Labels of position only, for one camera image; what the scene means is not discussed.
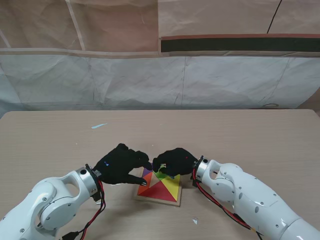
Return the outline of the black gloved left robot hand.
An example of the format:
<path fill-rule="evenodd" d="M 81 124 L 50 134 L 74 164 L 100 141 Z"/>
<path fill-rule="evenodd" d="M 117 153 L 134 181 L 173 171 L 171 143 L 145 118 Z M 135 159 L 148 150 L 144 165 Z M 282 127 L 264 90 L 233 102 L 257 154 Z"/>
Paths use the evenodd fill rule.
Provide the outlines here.
<path fill-rule="evenodd" d="M 146 186 L 147 181 L 142 177 L 130 174 L 130 171 L 143 167 L 149 171 L 153 169 L 149 157 L 142 151 L 135 151 L 120 143 L 97 162 L 92 169 L 97 173 L 100 181 L 110 185 L 135 184 Z"/>

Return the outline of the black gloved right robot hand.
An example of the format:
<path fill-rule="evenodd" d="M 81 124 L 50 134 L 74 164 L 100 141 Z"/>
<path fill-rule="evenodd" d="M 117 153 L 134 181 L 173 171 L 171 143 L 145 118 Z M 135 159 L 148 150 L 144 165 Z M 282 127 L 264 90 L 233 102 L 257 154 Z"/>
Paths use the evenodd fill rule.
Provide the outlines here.
<path fill-rule="evenodd" d="M 152 161 L 154 172 L 175 177 L 177 175 L 189 175 L 193 172 L 198 159 L 184 148 L 177 147 L 161 153 Z"/>

